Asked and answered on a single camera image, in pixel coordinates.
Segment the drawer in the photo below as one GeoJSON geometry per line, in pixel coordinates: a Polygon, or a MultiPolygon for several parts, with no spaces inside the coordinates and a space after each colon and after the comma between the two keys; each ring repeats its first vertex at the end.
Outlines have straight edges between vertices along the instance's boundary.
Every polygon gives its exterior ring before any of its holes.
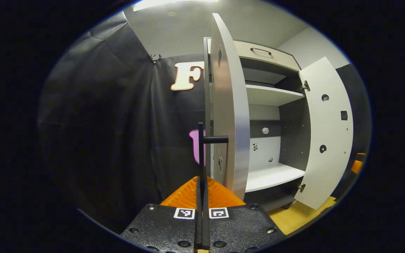
{"type": "MultiPolygon", "coordinates": [[[[207,49],[210,53],[210,41],[211,39],[207,39],[207,49]]],[[[280,67],[284,67],[285,69],[289,69],[294,72],[298,72],[301,69],[298,66],[298,63],[294,59],[294,57],[288,53],[281,52],[279,50],[269,48],[262,45],[257,45],[254,43],[244,42],[234,40],[235,48],[237,49],[238,56],[241,59],[249,59],[255,60],[259,62],[264,62],[268,64],[277,65],[280,67]]]]}

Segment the white shelf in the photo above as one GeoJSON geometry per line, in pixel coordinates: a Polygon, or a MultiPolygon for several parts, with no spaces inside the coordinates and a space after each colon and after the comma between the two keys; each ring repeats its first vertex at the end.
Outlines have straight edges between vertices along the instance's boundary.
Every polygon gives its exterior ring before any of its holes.
{"type": "Polygon", "coordinates": [[[246,85],[249,104],[281,106],[305,96],[301,93],[257,85],[246,85]]]}
{"type": "Polygon", "coordinates": [[[249,171],[246,191],[267,189],[304,176],[304,171],[278,163],[277,166],[249,171]]]}

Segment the drawer handle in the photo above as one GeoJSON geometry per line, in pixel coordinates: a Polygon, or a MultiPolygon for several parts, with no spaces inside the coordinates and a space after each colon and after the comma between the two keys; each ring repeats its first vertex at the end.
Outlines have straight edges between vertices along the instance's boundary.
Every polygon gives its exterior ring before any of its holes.
{"type": "Polygon", "coordinates": [[[260,48],[255,48],[255,47],[250,48],[251,51],[253,51],[254,49],[262,50],[262,51],[268,52],[268,54],[271,56],[271,52],[270,52],[270,51],[263,50],[263,49],[260,49],[260,48]]]}

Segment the cabinet door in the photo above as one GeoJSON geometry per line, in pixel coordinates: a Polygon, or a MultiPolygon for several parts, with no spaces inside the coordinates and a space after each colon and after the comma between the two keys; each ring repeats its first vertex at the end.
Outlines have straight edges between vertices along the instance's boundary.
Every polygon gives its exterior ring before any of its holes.
{"type": "Polygon", "coordinates": [[[218,13],[213,13],[210,61],[213,134],[228,136],[214,144],[213,179],[243,200],[249,168],[249,107],[245,78],[232,37],[218,13]]]}
{"type": "Polygon", "coordinates": [[[332,194],[346,169],[352,146],[352,112],[342,80],[326,57],[299,71],[307,81],[310,152],[295,199],[318,209],[332,194]]]}

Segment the orange part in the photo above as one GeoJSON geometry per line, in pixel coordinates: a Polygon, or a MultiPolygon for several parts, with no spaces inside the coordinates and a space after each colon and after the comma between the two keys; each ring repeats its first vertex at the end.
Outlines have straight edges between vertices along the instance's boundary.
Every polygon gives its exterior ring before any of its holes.
{"type": "Polygon", "coordinates": [[[355,174],[359,174],[360,169],[364,163],[360,161],[354,161],[351,170],[354,171],[355,174]]]}
{"type": "MultiPolygon", "coordinates": [[[[196,209],[196,182],[198,177],[194,177],[179,189],[167,197],[160,205],[176,208],[196,209]]],[[[225,208],[245,205],[245,203],[235,196],[230,190],[222,186],[217,181],[207,177],[209,208],[225,208]]]]}

